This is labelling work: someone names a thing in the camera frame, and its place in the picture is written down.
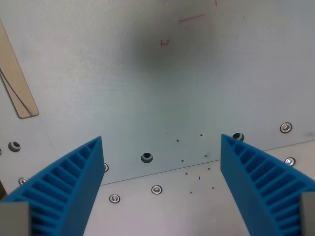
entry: wooden piece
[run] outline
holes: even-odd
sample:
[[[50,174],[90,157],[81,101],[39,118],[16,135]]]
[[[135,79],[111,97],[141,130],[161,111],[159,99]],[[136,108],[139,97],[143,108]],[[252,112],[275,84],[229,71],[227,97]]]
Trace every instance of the wooden piece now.
[[[31,91],[24,78],[19,63],[15,57],[10,41],[5,33],[3,25],[0,21],[0,68],[4,73],[7,81],[10,83],[16,94],[23,101],[23,106],[18,97],[14,94],[8,83],[2,76],[3,84],[8,92],[12,101],[15,111],[19,118],[34,117],[39,114],[35,101],[32,97]]]

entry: red marking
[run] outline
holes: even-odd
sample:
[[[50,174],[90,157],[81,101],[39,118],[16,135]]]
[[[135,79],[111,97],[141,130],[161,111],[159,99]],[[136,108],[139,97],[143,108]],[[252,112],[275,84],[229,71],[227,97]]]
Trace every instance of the red marking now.
[[[205,14],[201,14],[201,15],[198,15],[198,16],[193,16],[193,17],[189,17],[189,18],[180,20],[179,23],[181,23],[183,21],[189,21],[189,20],[192,20],[192,19],[195,19],[195,18],[198,18],[198,17],[202,17],[202,16],[205,16]]]
[[[161,39],[161,46],[167,45],[169,44],[169,40],[166,41],[166,43],[163,43],[162,39]]]

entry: small hole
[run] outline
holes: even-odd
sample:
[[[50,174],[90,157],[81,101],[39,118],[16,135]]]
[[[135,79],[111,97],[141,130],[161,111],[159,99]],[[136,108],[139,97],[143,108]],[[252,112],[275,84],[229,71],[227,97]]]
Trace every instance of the small hole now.
[[[144,153],[143,154],[143,157],[145,157],[145,158],[149,158],[151,156],[151,154],[149,154],[149,153]]]
[[[232,136],[233,139],[237,139],[239,141],[244,141],[244,134],[242,133],[235,133]]]
[[[13,145],[16,147],[20,147],[20,145],[17,142],[13,142]]]
[[[141,156],[141,161],[144,163],[150,163],[153,160],[153,156],[151,155],[151,153],[144,153]]]

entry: countersunk screw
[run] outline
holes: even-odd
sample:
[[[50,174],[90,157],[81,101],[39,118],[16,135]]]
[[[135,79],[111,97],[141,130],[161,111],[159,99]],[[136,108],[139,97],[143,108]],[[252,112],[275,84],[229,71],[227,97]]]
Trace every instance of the countersunk screw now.
[[[29,179],[25,178],[25,177],[19,178],[19,184],[22,185],[22,184],[26,183],[28,180]]]
[[[294,159],[293,157],[287,158],[284,162],[285,162],[285,164],[287,164],[288,166],[294,166],[295,163],[296,163],[296,161],[295,161],[295,159]]]
[[[289,122],[285,122],[285,123],[283,123],[283,124],[280,126],[280,131],[281,131],[281,133],[286,134],[286,133],[290,132],[291,130],[292,130],[292,124],[289,123]]]
[[[109,196],[109,201],[111,203],[118,203],[120,202],[120,197],[117,194],[112,194]]]
[[[106,163],[104,163],[104,167],[105,167],[105,172],[107,172],[109,168],[108,168],[108,165]]]
[[[152,188],[151,188],[151,192],[153,194],[160,194],[161,192],[163,191],[162,187],[159,186],[159,185],[154,185]]]

